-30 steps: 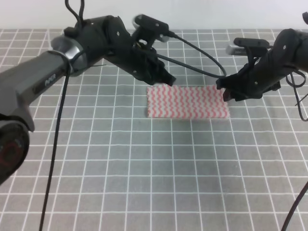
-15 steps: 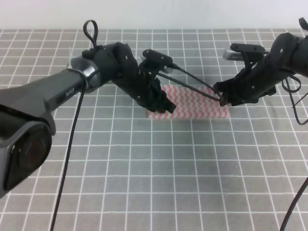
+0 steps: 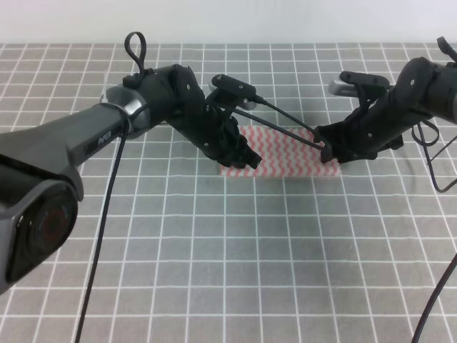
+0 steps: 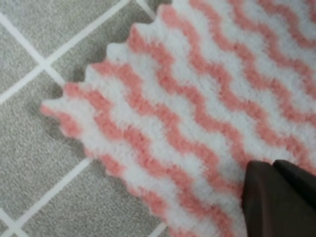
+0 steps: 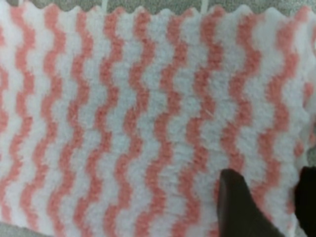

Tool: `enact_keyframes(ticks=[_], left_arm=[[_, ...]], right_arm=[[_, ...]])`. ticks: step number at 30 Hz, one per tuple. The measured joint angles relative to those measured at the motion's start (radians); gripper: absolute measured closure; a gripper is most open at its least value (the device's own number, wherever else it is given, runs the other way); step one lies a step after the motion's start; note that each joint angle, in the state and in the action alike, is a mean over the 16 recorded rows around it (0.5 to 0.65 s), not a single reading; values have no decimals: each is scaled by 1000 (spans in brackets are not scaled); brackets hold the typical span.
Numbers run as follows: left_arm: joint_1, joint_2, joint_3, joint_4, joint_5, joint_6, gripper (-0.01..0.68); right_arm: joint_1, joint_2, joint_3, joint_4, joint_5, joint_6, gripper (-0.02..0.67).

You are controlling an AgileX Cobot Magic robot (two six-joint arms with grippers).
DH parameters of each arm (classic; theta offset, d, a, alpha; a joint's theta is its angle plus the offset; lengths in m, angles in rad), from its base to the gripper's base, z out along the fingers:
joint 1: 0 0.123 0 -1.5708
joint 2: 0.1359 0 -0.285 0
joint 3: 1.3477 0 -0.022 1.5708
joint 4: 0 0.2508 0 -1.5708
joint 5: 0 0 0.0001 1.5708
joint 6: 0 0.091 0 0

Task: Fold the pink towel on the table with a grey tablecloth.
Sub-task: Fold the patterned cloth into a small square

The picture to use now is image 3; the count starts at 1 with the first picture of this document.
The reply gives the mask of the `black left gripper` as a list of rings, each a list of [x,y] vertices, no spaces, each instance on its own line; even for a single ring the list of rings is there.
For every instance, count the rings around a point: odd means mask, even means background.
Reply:
[[[207,105],[204,97],[180,101],[167,123],[221,166],[256,169],[262,161],[240,134],[238,124]]]

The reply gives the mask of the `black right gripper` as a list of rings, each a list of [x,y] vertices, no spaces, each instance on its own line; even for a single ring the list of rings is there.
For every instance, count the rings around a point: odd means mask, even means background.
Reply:
[[[321,163],[373,160],[403,147],[403,134],[431,116],[401,96],[395,86],[374,104],[363,104],[340,123],[317,126],[313,141],[323,142]]]

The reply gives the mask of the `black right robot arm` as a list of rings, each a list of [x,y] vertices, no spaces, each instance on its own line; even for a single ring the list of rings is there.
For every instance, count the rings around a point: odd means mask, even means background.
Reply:
[[[373,74],[342,71],[359,106],[343,121],[316,127],[314,141],[325,144],[321,162],[374,160],[403,146],[402,135],[434,117],[456,123],[456,69],[423,58],[410,60],[395,85]]]

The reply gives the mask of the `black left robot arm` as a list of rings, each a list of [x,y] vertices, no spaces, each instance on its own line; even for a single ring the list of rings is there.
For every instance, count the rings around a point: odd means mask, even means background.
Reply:
[[[104,102],[1,135],[1,290],[40,265],[69,237],[84,197],[79,167],[121,136],[134,139],[170,124],[208,158],[256,168],[261,157],[220,110],[255,97],[253,86],[214,77],[205,96],[193,71],[178,64],[126,76]]]

